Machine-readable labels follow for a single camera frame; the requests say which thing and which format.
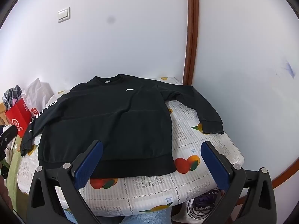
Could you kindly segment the red paper shopping bag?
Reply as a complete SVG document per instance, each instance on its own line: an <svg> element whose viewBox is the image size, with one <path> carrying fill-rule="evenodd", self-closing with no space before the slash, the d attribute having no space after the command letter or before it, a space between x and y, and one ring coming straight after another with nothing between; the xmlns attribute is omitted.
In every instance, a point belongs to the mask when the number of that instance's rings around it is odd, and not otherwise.
<svg viewBox="0 0 299 224"><path fill-rule="evenodd" d="M17 127L18 136L22 138L33 119L33 114L27 108L24 100L20 99L10 110L6 111L6 117L11 124Z"/></svg>

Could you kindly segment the fruit print tablecloth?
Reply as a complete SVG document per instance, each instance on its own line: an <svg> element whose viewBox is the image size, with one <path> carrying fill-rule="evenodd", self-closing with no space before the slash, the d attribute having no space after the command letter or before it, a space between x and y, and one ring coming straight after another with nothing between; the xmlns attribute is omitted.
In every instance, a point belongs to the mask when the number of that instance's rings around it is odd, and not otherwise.
<svg viewBox="0 0 299 224"><path fill-rule="evenodd" d="M196 110L177 100L167 101L172 120L172 157L176 171L160 176L131 178L91 178L80 194L97 216L123 216L148 213L174 206L215 188L200 154L201 144L211 142L233 163L242 164L241 152L224 133L205 134ZM40 136L33 140L24 163L40 164Z"/></svg>

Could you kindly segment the brown wooden door frame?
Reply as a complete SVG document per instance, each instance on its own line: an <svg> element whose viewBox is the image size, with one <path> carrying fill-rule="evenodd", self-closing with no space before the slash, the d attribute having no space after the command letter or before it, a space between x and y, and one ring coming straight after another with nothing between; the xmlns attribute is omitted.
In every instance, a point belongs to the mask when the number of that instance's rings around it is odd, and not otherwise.
<svg viewBox="0 0 299 224"><path fill-rule="evenodd" d="M187 0L187 43L183 85L193 82L199 29L199 0Z"/></svg>

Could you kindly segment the white wall light switch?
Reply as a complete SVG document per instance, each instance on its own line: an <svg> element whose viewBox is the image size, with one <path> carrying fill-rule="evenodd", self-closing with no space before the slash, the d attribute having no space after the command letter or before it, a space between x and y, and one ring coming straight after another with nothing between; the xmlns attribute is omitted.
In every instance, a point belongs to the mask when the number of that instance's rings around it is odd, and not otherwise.
<svg viewBox="0 0 299 224"><path fill-rule="evenodd" d="M61 23L70 19L70 7L57 12L57 22Z"/></svg>

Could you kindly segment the plaid cloth in bag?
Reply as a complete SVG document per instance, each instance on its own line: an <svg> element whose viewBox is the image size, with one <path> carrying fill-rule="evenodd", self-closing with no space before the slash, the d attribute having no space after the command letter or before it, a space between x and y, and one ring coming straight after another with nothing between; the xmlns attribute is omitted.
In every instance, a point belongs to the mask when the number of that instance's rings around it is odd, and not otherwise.
<svg viewBox="0 0 299 224"><path fill-rule="evenodd" d="M22 99L22 89L19 85L8 89L3 95L3 104L6 110L10 110L19 100Z"/></svg>

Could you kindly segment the white plastic shopping bag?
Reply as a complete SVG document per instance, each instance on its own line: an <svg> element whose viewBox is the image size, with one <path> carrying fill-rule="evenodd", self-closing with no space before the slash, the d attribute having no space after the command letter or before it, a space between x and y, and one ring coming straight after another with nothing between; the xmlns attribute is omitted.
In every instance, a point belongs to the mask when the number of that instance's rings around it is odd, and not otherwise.
<svg viewBox="0 0 299 224"><path fill-rule="evenodd" d="M42 83L39 78L22 91L22 98L32 115L40 113L53 95L48 83Z"/></svg>

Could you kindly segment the black sweatshirt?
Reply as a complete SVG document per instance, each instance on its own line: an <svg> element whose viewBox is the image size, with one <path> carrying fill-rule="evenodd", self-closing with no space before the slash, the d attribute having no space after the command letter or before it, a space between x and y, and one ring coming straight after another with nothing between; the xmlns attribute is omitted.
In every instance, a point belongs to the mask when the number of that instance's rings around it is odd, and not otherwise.
<svg viewBox="0 0 299 224"><path fill-rule="evenodd" d="M28 125L21 155L40 136L40 165L58 168L98 140L103 152L97 154L94 178L173 173L172 120L166 105L172 100L196 110L203 133L223 133L220 116L192 86L119 74L80 83L45 108Z"/></svg>

